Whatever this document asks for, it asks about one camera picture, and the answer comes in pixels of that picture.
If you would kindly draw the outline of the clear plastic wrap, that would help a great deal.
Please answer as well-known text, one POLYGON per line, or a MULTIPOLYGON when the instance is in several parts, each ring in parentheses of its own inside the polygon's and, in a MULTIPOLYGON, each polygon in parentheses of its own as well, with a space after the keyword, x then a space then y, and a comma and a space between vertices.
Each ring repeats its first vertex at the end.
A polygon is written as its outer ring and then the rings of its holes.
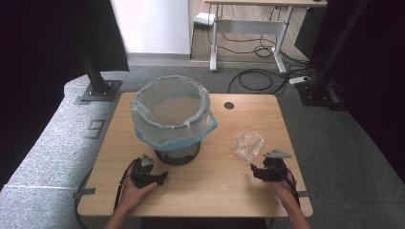
POLYGON ((245 163, 252 163, 265 144, 258 132, 239 132, 231 145, 233 153, 245 163))

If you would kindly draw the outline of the white power strip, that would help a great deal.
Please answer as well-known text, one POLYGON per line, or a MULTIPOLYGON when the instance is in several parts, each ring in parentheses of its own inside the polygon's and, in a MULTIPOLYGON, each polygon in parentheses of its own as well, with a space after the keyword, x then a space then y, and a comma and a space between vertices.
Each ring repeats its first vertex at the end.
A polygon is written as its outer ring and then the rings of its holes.
POLYGON ((311 79, 308 76, 299 76, 291 78, 288 82, 290 85, 300 84, 300 83, 308 83, 311 79))

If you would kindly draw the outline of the grey floor tape marks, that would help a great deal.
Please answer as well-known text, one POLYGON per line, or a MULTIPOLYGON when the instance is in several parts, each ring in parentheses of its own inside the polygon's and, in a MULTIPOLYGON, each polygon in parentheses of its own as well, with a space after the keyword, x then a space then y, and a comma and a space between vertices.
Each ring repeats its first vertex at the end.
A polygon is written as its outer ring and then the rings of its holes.
POLYGON ((98 139, 105 125, 104 119, 92 119, 87 127, 86 139, 98 139))

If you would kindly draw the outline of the white-legged wooden desk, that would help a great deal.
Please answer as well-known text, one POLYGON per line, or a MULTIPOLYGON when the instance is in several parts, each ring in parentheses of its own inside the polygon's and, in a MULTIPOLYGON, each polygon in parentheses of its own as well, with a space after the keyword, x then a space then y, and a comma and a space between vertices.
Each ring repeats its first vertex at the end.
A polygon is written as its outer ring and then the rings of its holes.
POLYGON ((289 21, 294 8, 322 8, 327 0, 204 0, 205 4, 215 6, 212 31, 212 45, 210 49, 209 69, 217 71, 217 33, 248 33, 248 34, 270 34, 277 37, 276 45, 272 48, 273 58, 280 73, 286 73, 286 67, 282 60, 281 48, 288 30, 289 21), (220 6, 272 6, 287 7, 287 13, 282 21, 248 21, 238 19, 220 19, 220 6))

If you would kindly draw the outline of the black metal stand with base plate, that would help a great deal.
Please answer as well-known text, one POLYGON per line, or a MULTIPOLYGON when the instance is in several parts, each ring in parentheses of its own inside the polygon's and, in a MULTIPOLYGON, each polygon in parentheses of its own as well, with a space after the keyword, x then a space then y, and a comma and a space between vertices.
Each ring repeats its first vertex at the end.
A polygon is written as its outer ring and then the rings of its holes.
POLYGON ((333 96, 328 91, 332 67, 368 2, 328 0, 325 8, 309 7, 296 41, 299 49, 311 49, 309 67, 314 70, 311 84, 297 86, 305 106, 333 104, 333 96))
POLYGON ((118 89, 121 86, 121 81, 105 80, 100 71, 93 66, 88 54, 81 45, 78 45, 77 53, 80 63, 90 79, 90 84, 85 90, 83 96, 81 96, 81 101, 112 102, 116 98, 118 89))

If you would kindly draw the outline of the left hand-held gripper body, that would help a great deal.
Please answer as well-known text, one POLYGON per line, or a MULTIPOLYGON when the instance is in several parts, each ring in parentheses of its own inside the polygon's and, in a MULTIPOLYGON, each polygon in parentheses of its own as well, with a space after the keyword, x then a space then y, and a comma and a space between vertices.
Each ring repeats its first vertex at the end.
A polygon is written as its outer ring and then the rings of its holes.
POLYGON ((151 183, 160 183, 159 176, 150 174, 154 164, 155 160, 147 154, 143 154, 133 161, 130 178, 138 188, 146 187, 151 183))

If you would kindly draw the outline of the person's left hand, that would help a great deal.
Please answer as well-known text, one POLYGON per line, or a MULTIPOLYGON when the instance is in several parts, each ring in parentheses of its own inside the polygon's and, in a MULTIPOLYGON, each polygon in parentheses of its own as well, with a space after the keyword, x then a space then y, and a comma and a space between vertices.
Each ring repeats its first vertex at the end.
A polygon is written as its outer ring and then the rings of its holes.
POLYGON ((158 184, 154 182, 143 188, 139 188, 133 183, 132 179, 127 177, 123 183, 123 189, 117 209, 125 213, 129 213, 149 192, 153 191, 157 187, 158 184))

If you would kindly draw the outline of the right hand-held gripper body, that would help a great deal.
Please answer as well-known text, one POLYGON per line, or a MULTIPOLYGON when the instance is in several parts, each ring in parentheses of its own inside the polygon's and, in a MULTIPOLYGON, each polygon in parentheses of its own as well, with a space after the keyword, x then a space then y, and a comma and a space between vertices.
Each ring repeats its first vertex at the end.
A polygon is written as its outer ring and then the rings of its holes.
POLYGON ((280 182, 284 180, 288 175, 288 167, 284 162, 285 158, 290 158, 290 155, 280 150, 273 150, 268 153, 264 153, 264 167, 263 171, 257 172, 263 174, 265 181, 280 182))

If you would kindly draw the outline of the white box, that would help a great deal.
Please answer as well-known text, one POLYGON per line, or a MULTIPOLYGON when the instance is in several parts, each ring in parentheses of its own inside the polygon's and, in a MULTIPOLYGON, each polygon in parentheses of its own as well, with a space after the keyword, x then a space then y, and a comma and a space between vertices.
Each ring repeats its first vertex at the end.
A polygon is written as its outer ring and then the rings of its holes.
POLYGON ((212 26, 215 15, 213 13, 200 12, 194 17, 194 22, 200 25, 212 26))

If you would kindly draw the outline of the person's right hand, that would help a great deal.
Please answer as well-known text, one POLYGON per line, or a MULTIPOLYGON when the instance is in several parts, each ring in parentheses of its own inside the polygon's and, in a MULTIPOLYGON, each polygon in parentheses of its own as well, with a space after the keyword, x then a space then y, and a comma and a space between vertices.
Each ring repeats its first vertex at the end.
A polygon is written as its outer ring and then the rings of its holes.
POLYGON ((293 177, 288 177, 288 180, 270 183, 276 196, 278 197, 278 199, 281 200, 282 205, 284 203, 289 203, 289 204, 296 203, 299 206, 299 204, 293 194, 293 191, 290 187, 291 184, 295 184, 295 180, 293 177))

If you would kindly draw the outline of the black curtain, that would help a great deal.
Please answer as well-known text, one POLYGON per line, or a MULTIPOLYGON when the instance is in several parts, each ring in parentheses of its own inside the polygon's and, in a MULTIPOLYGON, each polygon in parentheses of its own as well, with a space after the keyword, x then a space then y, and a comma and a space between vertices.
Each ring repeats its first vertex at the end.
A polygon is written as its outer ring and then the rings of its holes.
POLYGON ((112 0, 0 0, 0 191, 86 73, 82 53, 129 70, 112 0))
POLYGON ((332 84, 405 177, 405 0, 369 0, 332 67, 332 84))

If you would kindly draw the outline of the translucent blue-edged bin liner bag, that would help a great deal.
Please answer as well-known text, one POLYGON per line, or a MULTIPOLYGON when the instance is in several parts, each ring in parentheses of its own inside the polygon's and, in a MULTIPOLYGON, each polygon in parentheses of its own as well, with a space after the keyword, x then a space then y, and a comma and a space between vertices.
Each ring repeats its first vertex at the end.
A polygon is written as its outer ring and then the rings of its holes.
POLYGON ((218 127, 209 91, 181 75, 160 77, 136 92, 131 114, 138 139, 158 151, 198 143, 218 127))

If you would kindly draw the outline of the black mesh waste bin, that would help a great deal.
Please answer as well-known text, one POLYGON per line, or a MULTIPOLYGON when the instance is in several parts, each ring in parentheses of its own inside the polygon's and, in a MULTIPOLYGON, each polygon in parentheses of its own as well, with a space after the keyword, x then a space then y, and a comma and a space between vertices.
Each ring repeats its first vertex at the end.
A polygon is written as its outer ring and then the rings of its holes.
POLYGON ((196 142, 189 146, 170 150, 155 151, 157 157, 164 163, 174 166, 181 166, 191 162, 199 153, 201 143, 196 142))

